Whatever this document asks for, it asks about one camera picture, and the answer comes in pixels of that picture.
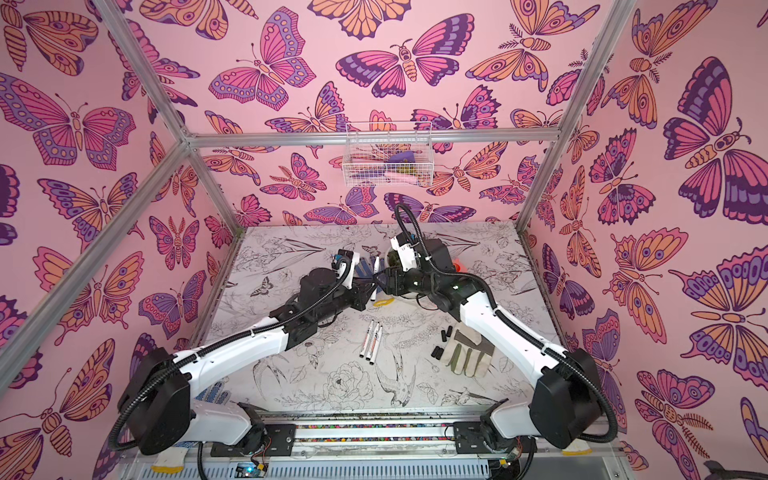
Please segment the aluminium frame horizontal bar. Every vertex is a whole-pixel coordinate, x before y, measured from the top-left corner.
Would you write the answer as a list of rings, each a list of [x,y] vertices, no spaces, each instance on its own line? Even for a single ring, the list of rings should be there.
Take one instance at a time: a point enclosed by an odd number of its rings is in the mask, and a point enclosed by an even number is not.
[[[432,131],[216,134],[190,137],[187,142],[191,147],[200,149],[227,146],[345,145],[351,141],[361,143],[411,143],[414,141],[430,141],[432,143],[552,142],[558,140],[559,137],[560,131],[557,128],[497,128]]]

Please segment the aluminium frame post right rear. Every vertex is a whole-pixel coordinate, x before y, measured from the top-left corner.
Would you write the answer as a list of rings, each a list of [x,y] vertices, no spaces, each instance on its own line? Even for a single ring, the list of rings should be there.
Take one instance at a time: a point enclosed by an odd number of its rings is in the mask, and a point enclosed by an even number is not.
[[[516,221],[518,233],[522,233],[527,229],[528,222],[535,213],[537,202],[542,199],[544,190],[555,168],[560,165],[561,155],[568,145],[570,135],[574,132],[578,121],[581,119],[581,115],[586,110],[586,104],[592,91],[600,75],[603,73],[609,58],[614,53],[616,44],[632,15],[635,5],[635,0],[620,0],[612,3],[606,22],[593,42],[588,60],[559,123],[558,137],[547,149],[529,195],[520,210]]]

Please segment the blue dotted knit glove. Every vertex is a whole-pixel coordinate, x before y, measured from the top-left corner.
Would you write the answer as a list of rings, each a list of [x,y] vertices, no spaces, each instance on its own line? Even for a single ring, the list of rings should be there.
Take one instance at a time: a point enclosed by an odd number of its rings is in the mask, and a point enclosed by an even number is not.
[[[375,260],[366,257],[361,257],[359,259],[359,262],[356,264],[354,268],[354,278],[355,279],[362,279],[362,280],[371,280],[374,275],[374,266],[375,266]]]

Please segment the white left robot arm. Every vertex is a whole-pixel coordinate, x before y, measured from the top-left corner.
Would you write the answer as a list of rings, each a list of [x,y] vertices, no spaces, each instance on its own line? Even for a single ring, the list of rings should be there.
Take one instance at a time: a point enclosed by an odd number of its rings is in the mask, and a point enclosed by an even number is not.
[[[375,275],[358,277],[347,262],[315,268],[301,278],[296,295],[255,325],[176,354],[163,348],[152,351],[118,403],[109,448],[155,455],[180,442],[196,442],[258,452],[266,426],[255,406],[207,403],[198,395],[248,365],[308,340],[324,321],[344,310],[364,310],[377,287]]]

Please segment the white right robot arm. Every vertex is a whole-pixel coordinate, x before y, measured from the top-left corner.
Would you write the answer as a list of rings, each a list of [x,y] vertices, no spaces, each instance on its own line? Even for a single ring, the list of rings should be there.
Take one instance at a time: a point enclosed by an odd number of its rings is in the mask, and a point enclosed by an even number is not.
[[[398,265],[376,275],[392,296],[428,298],[457,321],[458,344],[478,351],[488,341],[511,360],[533,388],[527,403],[499,401],[481,417],[484,442],[492,450],[522,437],[542,438],[565,449],[576,440],[609,444],[619,433],[618,416],[602,389],[593,357],[548,341],[495,299],[481,277],[455,269],[448,249],[426,239],[411,208],[398,203],[401,232],[391,240]]]

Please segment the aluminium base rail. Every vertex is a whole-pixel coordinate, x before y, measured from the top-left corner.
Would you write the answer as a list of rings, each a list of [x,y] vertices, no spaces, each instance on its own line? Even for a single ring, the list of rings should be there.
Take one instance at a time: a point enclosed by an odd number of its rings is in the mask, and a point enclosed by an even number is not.
[[[274,418],[254,454],[195,446],[179,454],[136,457],[116,479],[631,479],[621,451],[580,444],[563,452],[542,440],[509,450],[487,447],[478,423],[437,416],[383,421]]]

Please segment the aluminium frame post left rear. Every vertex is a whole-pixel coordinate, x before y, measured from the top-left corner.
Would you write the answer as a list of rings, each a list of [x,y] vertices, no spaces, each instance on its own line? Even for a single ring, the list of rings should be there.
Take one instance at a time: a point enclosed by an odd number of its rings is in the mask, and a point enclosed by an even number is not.
[[[112,34],[119,48],[133,67],[148,97],[158,109],[159,116],[173,135],[177,146],[183,151],[183,156],[194,167],[200,182],[205,186],[211,201],[222,219],[234,234],[238,234],[241,229],[235,220],[234,208],[228,203],[218,182],[213,177],[212,172],[208,170],[197,148],[192,146],[191,140],[193,137],[190,131],[167,96],[154,68],[145,57],[142,47],[132,33],[126,18],[113,1],[95,0],[94,6],[102,16],[104,26]]]

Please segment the blue dotted glove at base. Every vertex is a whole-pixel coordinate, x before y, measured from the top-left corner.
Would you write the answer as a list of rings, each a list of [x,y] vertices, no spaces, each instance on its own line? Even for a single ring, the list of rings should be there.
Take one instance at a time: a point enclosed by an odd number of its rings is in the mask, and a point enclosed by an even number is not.
[[[227,404],[230,398],[231,392],[225,388],[223,382],[214,383],[195,397],[198,401],[217,405]]]

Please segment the beige leather work glove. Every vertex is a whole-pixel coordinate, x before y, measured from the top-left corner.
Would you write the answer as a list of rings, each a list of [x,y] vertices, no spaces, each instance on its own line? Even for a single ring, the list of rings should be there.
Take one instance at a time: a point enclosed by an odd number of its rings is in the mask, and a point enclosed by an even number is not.
[[[466,325],[457,325],[448,336],[441,362],[455,375],[484,377],[491,366],[495,346]]]

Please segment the aluminium frame post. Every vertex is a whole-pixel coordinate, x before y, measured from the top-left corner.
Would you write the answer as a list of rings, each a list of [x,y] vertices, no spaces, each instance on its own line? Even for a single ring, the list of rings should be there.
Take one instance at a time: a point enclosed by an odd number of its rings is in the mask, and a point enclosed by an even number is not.
[[[154,68],[145,57],[142,47],[132,33],[126,18],[113,1],[95,0],[94,6],[102,16],[104,26],[112,34],[119,48],[133,67],[148,97],[158,109],[159,116],[173,135],[177,146],[183,151],[183,156],[194,167],[200,182],[205,186],[211,201],[222,219],[234,234],[238,234],[241,229],[235,220],[234,208],[228,203],[218,182],[213,177],[212,172],[208,170],[197,148],[192,146],[191,140],[193,137],[190,131],[167,96]]]
[[[542,199],[544,190],[555,168],[560,165],[561,155],[568,145],[570,135],[574,132],[578,121],[581,119],[581,115],[586,110],[586,104],[592,91],[600,75],[603,73],[609,58],[614,53],[616,44],[632,15],[635,5],[635,0],[620,0],[612,3],[606,22],[593,42],[588,60],[559,123],[558,137],[547,149],[529,195],[520,210],[516,221],[518,233],[522,233],[527,229],[528,222],[535,213],[537,202]]]

